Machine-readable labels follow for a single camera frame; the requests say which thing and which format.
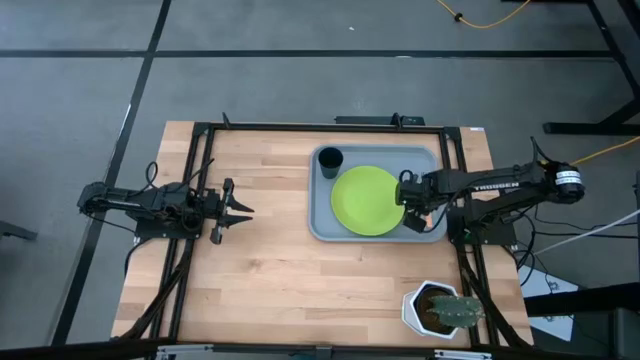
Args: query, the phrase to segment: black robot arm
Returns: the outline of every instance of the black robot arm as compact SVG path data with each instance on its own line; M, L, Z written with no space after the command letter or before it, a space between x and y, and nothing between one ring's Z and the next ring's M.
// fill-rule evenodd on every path
M417 232L429 232L425 229L426 215L442 205L446 205L446 213L452 206L457 208L456 200L480 191L503 189L505 193L488 201L474 199L457 208L466 226L491 223L544 201L572 204L582 199L584 186L578 169L543 156L546 162L539 162L534 156L534 161L524 165L471 173L438 170L418 176L405 170L396 187L396 204L405 207L403 224Z
M217 224L212 231L211 241L220 244L223 227L252 219L249 216L227 214L229 208L253 212L235 200L233 190L231 179L225 179L222 194L207 189L205 195L198 195L184 183L136 191L110 188L103 182L95 182L85 186L78 200L78 208L88 216L111 209L123 210L136 221L136 235L143 240L198 238L204 220L215 219Z

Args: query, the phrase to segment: black cable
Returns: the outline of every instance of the black cable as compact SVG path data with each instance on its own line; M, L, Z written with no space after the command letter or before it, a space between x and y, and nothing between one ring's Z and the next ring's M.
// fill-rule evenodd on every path
M523 246L527 246L528 247L528 245L523 243L522 241L520 241L520 240L516 240L516 241L519 242L520 244L522 244ZM513 254L518 254L518 253L521 253L521 252L529 253L529 250L517 250L517 251L514 251ZM520 284L520 286L524 285L529 280L529 277L531 276L531 273L533 272L532 269L534 268L536 263L539 263L540 265L542 265L542 267L545 270L544 280L547 283L547 286L549 287L549 290L551 290L551 285L550 285L550 282L548 280L549 271L547 270L547 267L542 263L542 261L540 260L539 256L534 255L534 254L531 254L531 256L535 260L532 261L532 263L531 263L532 266L531 266L531 269L529 270L529 274L527 275L527 278L525 279L525 281L522 284Z
M101 220L101 219L98 219L97 217L92 216L92 215L89 215L89 214L86 214L86 215L87 215L87 217L89 217L89 218L91 218L91 219L93 219L93 220L100 221L101 223L105 223L105 224L107 224L107 225L115 226L115 227L120 228L120 229L122 229L122 230L127 230L127 231L131 232L134 236L138 236L134 230L129 229L129 228L128 228L128 227L126 227L126 226L122 226L122 225L114 224L114 223L112 223L112 222L110 222L110 221L107 221L107 220Z
M547 269L547 267L544 265L542 260L540 260L540 255L534 255L534 256L538 260L538 263L542 265L542 268L544 269L544 282L547 283L547 286L549 287L549 291L551 291L551 293L553 294L553 288L551 287L551 282L549 281L549 269Z
M542 155L542 157L547 160L548 162L553 162L553 160L551 160L547 154L544 153L544 151L542 151L542 149L540 148L540 146L538 145L538 142L536 141L536 139L532 136L531 137L531 142L533 143L533 147L536 150L536 152L538 152L540 155Z
M531 266L529 267L529 273L527 274L527 277L524 279L524 281L520 283L520 287L523 287L527 283L527 281L529 281L529 278L531 278L531 274L533 274L533 269L535 269L535 266L536 266L536 257L531 256Z
M538 162L538 143L533 136L530 136L529 139L531 139L531 146L533 146L533 158L531 159L531 162L536 163Z
M191 177L189 178L189 180L182 182L182 184L180 186L178 186L177 188L167 191L167 193L174 193L174 192L178 192L180 189L182 189L183 187L185 187L186 185L189 185L189 183L191 182L191 180L195 179L196 176L200 175L201 172L203 172L204 170L206 170L209 165L211 165L211 163L213 162L213 158L211 158L211 160L207 161L206 164L202 165L202 167L196 171L195 173L193 173L193 175L191 175Z
M129 250L129 252L127 252L127 257L124 260L124 276L125 278L127 277L127 272L129 271L129 260L131 260L131 255L133 254L134 251L136 251L137 248L139 248L140 246L146 244L146 241L143 241L142 239L140 239L140 242L135 244L131 250Z
M520 214L520 216L518 216L517 218L515 218L513 220L510 220L509 222L506 222L505 224L513 224L514 222L522 219L523 217L526 216L525 214L527 213L527 211L531 210L534 206L535 205L531 205L528 208L524 209L523 211L516 210Z
M529 225L531 225L531 240L529 241L529 245L527 245L527 250L526 253L524 254L524 256L520 259L520 261L518 261L517 263L517 269L520 270L520 268L522 267L522 265L524 265L524 263L527 261L527 258L533 254L533 245L536 241L536 225L533 223L533 221L531 220L531 218L529 216L527 216L524 212L520 213L521 217L524 217L525 219L527 219L527 221L529 222Z
M167 194L171 194L171 193L175 193L180 191L180 189L182 189L183 187L185 187L186 185L189 185L189 183L196 178L196 176L200 175L200 173L204 170L206 170L209 165L211 165L211 163L213 162L213 158L211 160L209 160L206 164L202 165L202 167L196 171L195 173L193 173L193 175L191 175L191 177L187 180L187 181L183 181L182 183L180 183L180 186L178 186L177 188L173 189L173 190L167 190L166 193ZM152 169L153 167L153 175L149 175L149 171ZM132 194L128 194L127 198L132 197L132 196L136 196L136 195L140 195L143 192L149 190L150 188L152 189L157 189L158 187L153 185L153 182L156 180L156 177L158 176L158 163L155 161L150 162L147 165L147 168L145 169L144 172L144 178L147 181L147 184L140 190L132 193Z
M153 175L151 177L149 177L149 170L151 170L151 167L153 166ZM142 194L143 192L147 191L149 188L153 188L153 189L157 189L157 187L155 185L153 185L153 182L156 180L156 177L158 176L158 163L155 161L150 162L147 165L147 168L144 171L144 178L147 181L147 184L140 190L134 192L133 194L128 194L127 198L132 197L132 196L137 196Z

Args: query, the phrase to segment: succulent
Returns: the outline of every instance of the succulent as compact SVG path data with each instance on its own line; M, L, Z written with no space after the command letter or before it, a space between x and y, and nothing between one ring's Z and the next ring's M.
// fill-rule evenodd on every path
M429 300L433 307L427 312L438 314L438 321L442 325L468 328L484 317L482 303L476 298L442 295Z

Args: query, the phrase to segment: wooden table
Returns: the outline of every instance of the wooden table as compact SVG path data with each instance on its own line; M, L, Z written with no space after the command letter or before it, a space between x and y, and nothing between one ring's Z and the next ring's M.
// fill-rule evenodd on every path
M157 184L181 181L192 128L192 122L167 123ZM468 170L491 169L484 130L461 128L461 133ZM470 345L468 331L458 331L452 340L421 337L400 317L403 295L423 280L448 283L462 293L455 250L447 239L340 244L319 241L309 232L309 155L331 143L423 145L442 165L438 136L430 134L216 131L207 187L219 189L224 178L233 178L236 199L256 212L254 220L227 230L221 245L208 240L215 222L206 222L194 249L179 341ZM455 168L453 143L449 152ZM113 335L128 330L156 295L167 243L152 240L134 253ZM512 258L498 246L483 250L494 302L518 334L532 342ZM161 335L168 332L172 301L165 307ZM484 323L479 329L486 342Z

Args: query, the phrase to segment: gray floor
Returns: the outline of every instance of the gray floor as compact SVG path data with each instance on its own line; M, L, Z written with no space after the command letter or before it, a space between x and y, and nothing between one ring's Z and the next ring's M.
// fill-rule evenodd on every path
M493 0L449 1L490 22ZM635 69L638 39L616 2L600 9ZM160 0L0 0L0 48L145 49ZM503 26L454 24L431 0L174 0L160 49L604 49L586 7L533 4ZM0 241L0 348L48 342L86 219L75 202L104 176L133 90L139 59L0 60L0 219L39 232ZM529 161L533 135L573 160L626 140L548 136L547 121L598 121L631 99L611 61L472 59L158 59L153 63L118 186L138 188L168 120L332 122L336 115L424 116L431 124L480 126L495 166ZM635 208L640 146L581 167L587 197L541 217L589 225ZM108 219L125 225L120 214ZM567 231L558 226L539 230ZM526 224L517 226L528 239ZM622 229L621 234L634 234ZM537 248L562 238L540 237ZM131 235L104 228L70 341L107 339ZM638 280L633 240L589 239L543 256L556 276L594 287ZM590 328L601 327L600 322ZM578 339L576 351L602 352Z

